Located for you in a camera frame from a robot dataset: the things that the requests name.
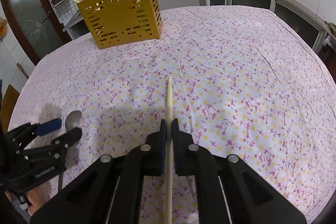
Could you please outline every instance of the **silver bolt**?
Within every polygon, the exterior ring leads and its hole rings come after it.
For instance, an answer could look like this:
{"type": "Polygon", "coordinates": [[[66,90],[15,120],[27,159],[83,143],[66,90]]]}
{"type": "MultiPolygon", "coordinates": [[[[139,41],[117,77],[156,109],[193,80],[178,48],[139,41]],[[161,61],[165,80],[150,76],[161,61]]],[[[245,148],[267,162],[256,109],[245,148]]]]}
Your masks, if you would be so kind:
{"type": "Polygon", "coordinates": [[[140,146],[140,150],[143,152],[147,152],[149,150],[151,150],[151,146],[149,144],[143,144],[142,146],[140,146]]]}
{"type": "Polygon", "coordinates": [[[236,162],[238,162],[238,160],[239,160],[239,158],[238,158],[237,155],[230,155],[230,156],[228,157],[228,159],[229,159],[229,161],[233,162],[234,164],[235,164],[236,162]]]}
{"type": "Polygon", "coordinates": [[[100,157],[100,161],[102,163],[108,163],[112,160],[112,157],[110,155],[103,155],[100,157]]]}
{"type": "Polygon", "coordinates": [[[199,147],[197,144],[190,144],[190,145],[188,146],[188,149],[189,149],[190,151],[197,151],[199,148],[200,148],[200,147],[199,147]]]}

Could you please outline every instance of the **floral tablecloth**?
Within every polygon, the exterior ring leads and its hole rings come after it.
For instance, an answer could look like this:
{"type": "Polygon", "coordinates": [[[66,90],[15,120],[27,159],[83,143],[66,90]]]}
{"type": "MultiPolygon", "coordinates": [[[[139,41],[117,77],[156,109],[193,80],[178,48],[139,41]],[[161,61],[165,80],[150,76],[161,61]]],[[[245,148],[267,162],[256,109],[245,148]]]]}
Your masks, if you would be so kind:
{"type": "MultiPolygon", "coordinates": [[[[10,128],[83,112],[63,186],[103,154],[127,154],[173,117],[214,155],[239,155],[310,223],[335,190],[336,85],[308,45],[268,10],[162,11],[162,38],[99,50],[91,34],[46,56],[23,88],[10,128]]],[[[37,138],[49,144],[65,132],[37,138]]],[[[57,193],[58,178],[40,187],[57,193]]],[[[193,177],[174,177],[174,223],[197,223],[193,177]]],[[[140,223],[163,222],[164,178],[146,177],[140,223]]]]}

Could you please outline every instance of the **wooden chair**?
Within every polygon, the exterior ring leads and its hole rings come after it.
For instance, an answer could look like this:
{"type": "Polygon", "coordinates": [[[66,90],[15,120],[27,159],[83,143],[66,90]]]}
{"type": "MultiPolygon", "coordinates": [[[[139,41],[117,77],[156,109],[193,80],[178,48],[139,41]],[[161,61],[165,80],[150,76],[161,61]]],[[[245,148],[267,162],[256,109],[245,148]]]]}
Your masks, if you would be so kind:
{"type": "Polygon", "coordinates": [[[0,105],[0,125],[4,133],[8,131],[9,122],[19,95],[20,93],[15,88],[11,85],[8,86],[2,100],[2,105],[0,105]]]}

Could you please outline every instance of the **metal spoon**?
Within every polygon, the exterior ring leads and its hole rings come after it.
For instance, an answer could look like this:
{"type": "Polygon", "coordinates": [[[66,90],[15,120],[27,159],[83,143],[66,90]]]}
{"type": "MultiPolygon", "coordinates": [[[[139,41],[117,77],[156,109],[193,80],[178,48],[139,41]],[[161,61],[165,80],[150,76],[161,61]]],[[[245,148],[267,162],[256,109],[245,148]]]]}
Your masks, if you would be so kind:
{"type": "Polygon", "coordinates": [[[81,121],[82,112],[80,110],[75,110],[69,113],[65,120],[65,129],[67,132],[77,127],[81,121]]]}

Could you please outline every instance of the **wooden door frame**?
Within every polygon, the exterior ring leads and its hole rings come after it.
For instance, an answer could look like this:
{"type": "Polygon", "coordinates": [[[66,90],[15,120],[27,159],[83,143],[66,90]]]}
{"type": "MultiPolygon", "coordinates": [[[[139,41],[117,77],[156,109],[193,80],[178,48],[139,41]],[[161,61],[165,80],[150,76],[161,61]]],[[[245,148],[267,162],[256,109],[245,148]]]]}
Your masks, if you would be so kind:
{"type": "MultiPolygon", "coordinates": [[[[56,17],[56,14],[53,10],[53,7],[51,6],[49,0],[40,0],[43,9],[46,13],[50,11],[50,15],[48,17],[49,21],[51,22],[53,28],[55,29],[56,33],[59,35],[61,41],[63,44],[66,44],[71,41],[70,36],[67,32],[63,32],[63,26],[59,22],[58,18],[56,17]]],[[[38,62],[41,61],[40,57],[36,54],[34,48],[29,43],[28,39],[26,38],[25,34],[23,33],[19,23],[16,20],[16,17],[13,14],[13,11],[11,9],[11,5],[9,4],[9,0],[1,0],[2,8],[4,11],[4,14],[6,16],[6,19],[13,31],[14,36],[18,40],[20,46],[24,50],[24,52],[27,54],[29,59],[34,63],[36,66],[38,62]]]]}

